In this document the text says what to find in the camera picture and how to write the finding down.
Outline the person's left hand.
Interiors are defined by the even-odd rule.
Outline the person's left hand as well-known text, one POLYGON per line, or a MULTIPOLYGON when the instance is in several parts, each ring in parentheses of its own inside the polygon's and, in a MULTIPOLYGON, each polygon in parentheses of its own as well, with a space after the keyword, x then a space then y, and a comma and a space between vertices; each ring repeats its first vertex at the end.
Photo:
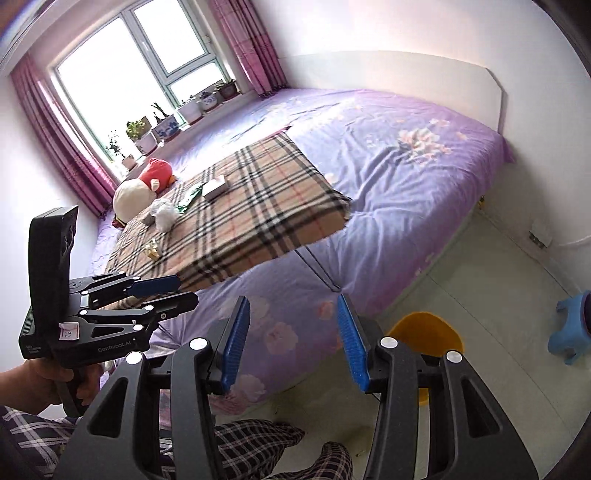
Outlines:
MULTIPOLYGON (((84 367, 82 382, 75 397, 88 406, 100 390, 101 364, 84 367)), ((1 372, 1 405, 38 415, 50 405, 61 402, 57 382, 70 382, 74 372, 54 360, 32 359, 11 370, 1 372)))

